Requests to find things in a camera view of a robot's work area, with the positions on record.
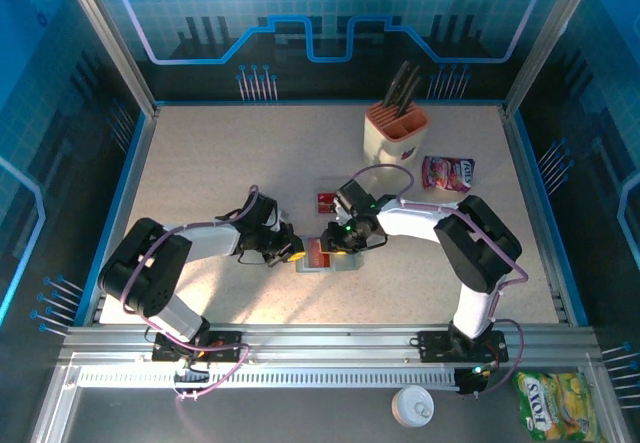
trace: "yellow snack bag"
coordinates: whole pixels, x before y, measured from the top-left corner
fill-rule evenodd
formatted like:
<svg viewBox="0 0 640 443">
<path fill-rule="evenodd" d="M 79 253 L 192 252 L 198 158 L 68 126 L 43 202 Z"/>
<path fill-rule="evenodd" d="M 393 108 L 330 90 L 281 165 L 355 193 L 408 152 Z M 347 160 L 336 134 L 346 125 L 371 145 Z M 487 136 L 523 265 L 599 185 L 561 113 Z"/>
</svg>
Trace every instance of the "yellow snack bag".
<svg viewBox="0 0 640 443">
<path fill-rule="evenodd" d="M 532 439 L 606 443 L 581 374 L 519 371 L 513 382 L 520 395 L 520 419 Z"/>
</svg>

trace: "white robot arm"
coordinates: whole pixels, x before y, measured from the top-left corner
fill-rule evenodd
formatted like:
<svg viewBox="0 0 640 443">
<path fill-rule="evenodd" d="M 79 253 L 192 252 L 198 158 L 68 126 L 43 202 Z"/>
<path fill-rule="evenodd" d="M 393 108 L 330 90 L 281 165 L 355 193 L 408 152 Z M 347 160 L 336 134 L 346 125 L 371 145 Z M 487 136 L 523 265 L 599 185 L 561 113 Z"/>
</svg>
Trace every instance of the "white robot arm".
<svg viewBox="0 0 640 443">
<path fill-rule="evenodd" d="M 334 199 L 337 221 L 322 235 L 322 251 L 356 253 L 384 245 L 389 236 L 405 235 L 439 242 L 462 281 L 458 309 L 450 324 L 452 345 L 464 354 L 491 330 L 495 293 L 511 266 L 494 251 L 515 261 L 520 243 L 486 203 L 469 196 L 459 204 L 399 201 L 393 195 L 375 200 L 350 180 Z M 469 224 L 490 241 L 475 239 Z"/>
<path fill-rule="evenodd" d="M 276 201 L 258 193 L 257 187 L 243 208 L 211 222 L 177 228 L 138 220 L 103 266 L 98 284 L 118 298 L 125 311 L 181 342 L 202 345 L 209 322 L 174 294 L 182 268 L 212 256 L 240 259 L 250 251 L 268 266 L 304 255 L 302 241 L 283 220 Z"/>
</svg>

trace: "white table surface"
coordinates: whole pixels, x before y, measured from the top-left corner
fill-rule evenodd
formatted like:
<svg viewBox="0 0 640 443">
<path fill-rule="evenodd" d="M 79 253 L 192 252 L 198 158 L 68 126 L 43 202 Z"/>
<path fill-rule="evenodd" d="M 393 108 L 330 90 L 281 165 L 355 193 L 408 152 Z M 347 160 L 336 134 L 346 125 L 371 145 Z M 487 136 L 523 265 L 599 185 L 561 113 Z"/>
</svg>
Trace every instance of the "white table surface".
<svg viewBox="0 0 640 443">
<path fill-rule="evenodd" d="M 509 288 L 496 316 L 557 323 L 546 276 L 496 107 L 424 106 L 431 126 L 414 162 L 407 198 L 458 201 L 424 190 L 424 155 L 475 159 L 472 194 L 481 196 L 520 240 L 518 263 L 530 281 Z M 141 217 L 163 224 L 210 220 L 241 206 L 249 186 L 275 198 L 299 235 L 319 235 L 328 220 L 315 215 L 325 178 L 347 178 L 364 166 L 362 105 L 203 106 L 162 109 L 129 225 Z M 384 192 L 405 176 L 381 175 Z M 437 243 L 392 237 L 364 255 L 354 272 L 296 273 L 295 265 L 243 266 L 209 258 L 185 266 L 178 295 L 216 323 L 445 323 L 460 291 Z M 129 323 L 109 297 L 102 323 Z"/>
</svg>

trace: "knife block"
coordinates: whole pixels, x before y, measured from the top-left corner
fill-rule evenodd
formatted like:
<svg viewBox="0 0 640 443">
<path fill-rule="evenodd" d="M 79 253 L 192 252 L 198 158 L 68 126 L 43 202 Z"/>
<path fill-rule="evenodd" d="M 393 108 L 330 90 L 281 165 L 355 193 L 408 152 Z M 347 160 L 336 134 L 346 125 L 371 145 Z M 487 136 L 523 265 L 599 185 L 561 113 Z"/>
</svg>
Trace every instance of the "knife block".
<svg viewBox="0 0 640 443">
<path fill-rule="evenodd" d="M 424 141 L 429 117 L 411 103 L 407 112 L 396 118 L 397 106 L 382 107 L 378 102 L 364 117 L 364 159 L 368 165 L 394 163 L 406 166 Z"/>
</svg>

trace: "small red package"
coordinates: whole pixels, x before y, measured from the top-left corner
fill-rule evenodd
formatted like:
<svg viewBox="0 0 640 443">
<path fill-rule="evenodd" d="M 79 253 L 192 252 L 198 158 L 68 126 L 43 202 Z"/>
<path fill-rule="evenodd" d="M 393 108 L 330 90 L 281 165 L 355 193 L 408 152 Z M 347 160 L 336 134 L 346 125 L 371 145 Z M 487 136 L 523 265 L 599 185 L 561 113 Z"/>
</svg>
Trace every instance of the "small red package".
<svg viewBox="0 0 640 443">
<path fill-rule="evenodd" d="M 427 156 L 422 163 L 422 186 L 466 193 L 471 189 L 475 165 L 471 158 Z"/>
</svg>

